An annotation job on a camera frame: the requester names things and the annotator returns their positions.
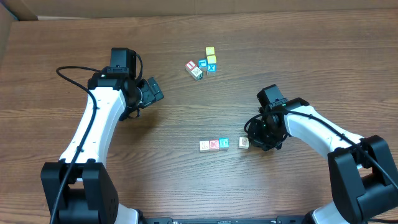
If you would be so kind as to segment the blue letter D block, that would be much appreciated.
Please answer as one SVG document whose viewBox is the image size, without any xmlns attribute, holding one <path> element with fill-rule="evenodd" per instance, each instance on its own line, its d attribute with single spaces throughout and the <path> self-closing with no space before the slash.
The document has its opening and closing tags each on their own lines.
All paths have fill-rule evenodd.
<svg viewBox="0 0 398 224">
<path fill-rule="evenodd" d="M 229 149 L 229 139 L 228 138 L 219 138 L 219 150 L 227 151 Z"/>
</svg>

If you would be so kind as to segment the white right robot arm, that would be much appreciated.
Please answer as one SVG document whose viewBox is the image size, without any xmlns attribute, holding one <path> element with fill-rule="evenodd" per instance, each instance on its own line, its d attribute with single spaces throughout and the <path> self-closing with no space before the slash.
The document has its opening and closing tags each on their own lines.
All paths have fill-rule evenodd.
<svg viewBox="0 0 398 224">
<path fill-rule="evenodd" d="M 308 144 L 328 161 L 332 202 L 301 217 L 302 223 L 369 223 L 397 208 L 397 167 L 388 143 L 335 125 L 301 99 L 288 100 L 277 85 L 263 88 L 259 113 L 244 125 L 249 143 L 280 149 L 288 137 Z"/>
</svg>

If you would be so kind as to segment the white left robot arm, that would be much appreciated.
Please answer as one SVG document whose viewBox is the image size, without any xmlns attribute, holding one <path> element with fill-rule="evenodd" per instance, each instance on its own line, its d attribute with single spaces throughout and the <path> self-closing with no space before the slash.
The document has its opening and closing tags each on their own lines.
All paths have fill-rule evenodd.
<svg viewBox="0 0 398 224">
<path fill-rule="evenodd" d="M 71 143 L 57 162 L 46 162 L 40 178 L 51 223 L 145 223 L 141 211 L 119 202 L 106 170 L 118 122 L 164 98 L 154 78 L 142 78 L 139 54 L 113 48 L 110 64 L 93 69 L 85 112 Z"/>
</svg>

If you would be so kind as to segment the red letter M block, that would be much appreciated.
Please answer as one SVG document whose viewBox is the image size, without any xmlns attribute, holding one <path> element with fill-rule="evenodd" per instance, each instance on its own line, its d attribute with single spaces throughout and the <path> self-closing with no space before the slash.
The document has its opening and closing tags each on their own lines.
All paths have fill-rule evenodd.
<svg viewBox="0 0 398 224">
<path fill-rule="evenodd" d="M 210 151 L 219 151 L 220 149 L 220 142 L 218 139 L 209 140 Z"/>
</svg>

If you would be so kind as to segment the wooden block green side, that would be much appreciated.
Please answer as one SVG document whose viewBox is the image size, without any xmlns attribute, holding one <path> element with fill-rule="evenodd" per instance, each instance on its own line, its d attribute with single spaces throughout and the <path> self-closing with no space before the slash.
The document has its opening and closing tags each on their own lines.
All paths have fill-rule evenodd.
<svg viewBox="0 0 398 224">
<path fill-rule="evenodd" d="M 239 145 L 238 147 L 240 149 L 248 149 L 249 148 L 249 139 L 246 137 L 240 137 L 239 138 Z"/>
</svg>

